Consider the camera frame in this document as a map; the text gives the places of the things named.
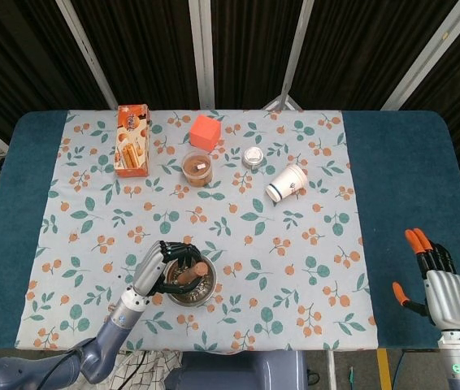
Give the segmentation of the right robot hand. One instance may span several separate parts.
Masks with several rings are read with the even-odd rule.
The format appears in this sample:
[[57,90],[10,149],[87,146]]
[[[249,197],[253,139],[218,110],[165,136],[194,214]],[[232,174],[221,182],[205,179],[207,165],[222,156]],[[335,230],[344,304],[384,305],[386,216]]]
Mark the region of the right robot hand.
[[400,306],[429,318],[441,331],[460,331],[460,275],[450,252],[429,240],[419,228],[405,230],[405,237],[419,266],[425,302],[409,299],[396,281],[392,283],[395,298]]

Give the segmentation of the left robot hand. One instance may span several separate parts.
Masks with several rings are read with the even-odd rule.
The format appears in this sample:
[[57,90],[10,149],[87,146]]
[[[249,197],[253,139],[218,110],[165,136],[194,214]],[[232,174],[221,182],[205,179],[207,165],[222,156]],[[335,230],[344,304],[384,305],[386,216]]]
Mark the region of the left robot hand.
[[132,289],[140,296],[153,296],[155,293],[186,294],[192,292],[201,282],[197,276],[191,282],[167,284],[164,271],[169,262],[177,261],[179,267],[196,265],[202,254],[195,245],[181,242],[156,241],[135,270]]

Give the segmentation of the wooden rolling pin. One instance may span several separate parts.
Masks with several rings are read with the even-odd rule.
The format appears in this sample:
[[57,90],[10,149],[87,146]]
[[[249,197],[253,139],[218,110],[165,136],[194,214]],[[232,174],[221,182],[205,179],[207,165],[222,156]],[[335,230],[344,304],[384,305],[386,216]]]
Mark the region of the wooden rolling pin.
[[208,273],[208,266],[204,262],[197,262],[187,270],[183,271],[177,276],[179,285],[186,285],[192,283],[195,279],[205,276]]

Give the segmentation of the stainless steel bowl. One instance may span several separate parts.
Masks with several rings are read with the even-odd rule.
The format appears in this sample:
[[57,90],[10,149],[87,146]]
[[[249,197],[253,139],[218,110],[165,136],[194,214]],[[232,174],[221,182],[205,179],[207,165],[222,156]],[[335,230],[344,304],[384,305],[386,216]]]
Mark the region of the stainless steel bowl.
[[[215,292],[217,284],[217,274],[212,262],[206,256],[202,256],[202,261],[207,265],[208,272],[202,277],[197,287],[186,294],[168,293],[168,297],[177,305],[185,307],[201,306],[209,301]],[[166,268],[166,282],[168,284],[177,284],[177,277],[185,271],[186,268],[179,268],[177,261],[170,263]]]

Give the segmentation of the crushed brown white granules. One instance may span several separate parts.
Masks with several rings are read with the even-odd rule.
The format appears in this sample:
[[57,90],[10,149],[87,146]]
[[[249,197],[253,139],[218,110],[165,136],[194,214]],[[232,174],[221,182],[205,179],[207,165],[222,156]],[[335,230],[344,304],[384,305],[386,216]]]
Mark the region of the crushed brown white granules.
[[209,268],[208,273],[202,277],[196,288],[185,294],[169,293],[168,296],[172,301],[180,306],[189,307],[199,306],[209,300],[215,291],[217,278],[214,267],[209,262],[206,262],[206,264]]

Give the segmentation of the black white checkered cloth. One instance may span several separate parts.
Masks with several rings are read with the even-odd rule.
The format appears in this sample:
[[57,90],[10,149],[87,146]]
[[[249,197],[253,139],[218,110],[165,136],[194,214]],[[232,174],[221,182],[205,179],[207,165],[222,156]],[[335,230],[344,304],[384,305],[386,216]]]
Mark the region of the black white checkered cloth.
[[181,367],[183,353],[177,351],[137,351],[116,363],[110,390],[165,390],[165,379]]

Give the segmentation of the clear jar of rubber bands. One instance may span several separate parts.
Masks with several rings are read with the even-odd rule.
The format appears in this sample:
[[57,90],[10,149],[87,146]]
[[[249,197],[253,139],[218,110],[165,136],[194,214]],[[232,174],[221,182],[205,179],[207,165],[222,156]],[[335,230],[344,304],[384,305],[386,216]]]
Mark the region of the clear jar of rubber bands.
[[213,168],[209,154],[192,151],[184,156],[182,171],[185,179],[192,187],[201,188],[213,179]]

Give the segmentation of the floral orange fruit tablecloth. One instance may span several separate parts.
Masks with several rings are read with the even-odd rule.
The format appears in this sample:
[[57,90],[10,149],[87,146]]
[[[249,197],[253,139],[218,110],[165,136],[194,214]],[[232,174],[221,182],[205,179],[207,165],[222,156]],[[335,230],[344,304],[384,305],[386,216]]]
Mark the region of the floral orange fruit tablecloth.
[[[158,240],[196,245],[217,274],[209,301],[150,299],[125,348],[232,353],[375,349],[377,328],[345,126],[337,111],[211,110],[222,127],[213,179],[189,185],[182,161],[197,113],[150,116],[150,173],[115,174],[114,111],[67,113],[37,229],[19,349],[68,349],[95,336]],[[257,171],[242,164],[252,146]],[[308,185],[265,192],[289,164]]]

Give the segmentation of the blue grey robot torso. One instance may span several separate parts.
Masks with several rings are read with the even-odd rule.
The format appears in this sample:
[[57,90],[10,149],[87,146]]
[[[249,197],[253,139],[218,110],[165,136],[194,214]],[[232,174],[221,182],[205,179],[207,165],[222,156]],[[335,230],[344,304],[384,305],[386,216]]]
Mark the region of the blue grey robot torso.
[[303,352],[185,353],[175,390],[308,390]]

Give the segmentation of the orange snack box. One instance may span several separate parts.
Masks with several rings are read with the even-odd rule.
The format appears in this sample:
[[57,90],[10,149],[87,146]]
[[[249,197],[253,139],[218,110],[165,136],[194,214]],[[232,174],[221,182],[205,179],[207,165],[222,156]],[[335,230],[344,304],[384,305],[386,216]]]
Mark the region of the orange snack box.
[[115,173],[120,177],[149,175],[149,111],[146,104],[118,107]]

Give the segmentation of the orange foam cube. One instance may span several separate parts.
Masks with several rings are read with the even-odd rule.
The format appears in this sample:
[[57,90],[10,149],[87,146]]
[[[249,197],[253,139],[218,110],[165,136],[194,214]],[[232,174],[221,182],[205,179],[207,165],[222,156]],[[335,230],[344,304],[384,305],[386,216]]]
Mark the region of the orange foam cube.
[[221,124],[218,120],[199,115],[189,131],[189,142],[193,147],[211,152],[217,145],[221,135]]

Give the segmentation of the small clear jar of pins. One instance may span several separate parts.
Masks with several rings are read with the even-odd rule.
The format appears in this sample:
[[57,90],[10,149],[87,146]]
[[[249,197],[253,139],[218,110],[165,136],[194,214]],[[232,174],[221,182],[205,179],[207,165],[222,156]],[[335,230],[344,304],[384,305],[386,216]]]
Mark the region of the small clear jar of pins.
[[246,169],[257,171],[264,163],[264,153],[257,146],[249,147],[243,152],[241,161]]

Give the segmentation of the white paper cup blue stripe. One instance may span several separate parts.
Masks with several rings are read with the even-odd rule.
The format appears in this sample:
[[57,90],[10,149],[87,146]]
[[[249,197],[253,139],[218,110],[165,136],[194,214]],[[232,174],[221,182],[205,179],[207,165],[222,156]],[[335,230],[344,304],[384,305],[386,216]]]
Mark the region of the white paper cup blue stripe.
[[278,203],[307,185],[306,173],[297,164],[289,164],[267,185],[265,192],[273,202]]

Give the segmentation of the dark pleated curtain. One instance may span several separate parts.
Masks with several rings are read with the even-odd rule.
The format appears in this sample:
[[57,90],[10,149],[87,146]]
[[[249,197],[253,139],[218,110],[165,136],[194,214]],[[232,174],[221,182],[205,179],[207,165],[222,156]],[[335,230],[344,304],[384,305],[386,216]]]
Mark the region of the dark pleated curtain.
[[[315,0],[290,96],[305,109],[378,110],[456,0]],[[199,105],[188,0],[71,0],[119,104]],[[281,91],[302,0],[206,0],[215,105]],[[0,0],[0,138],[29,111],[107,103],[55,0]],[[405,102],[447,123],[460,166],[460,36]]]

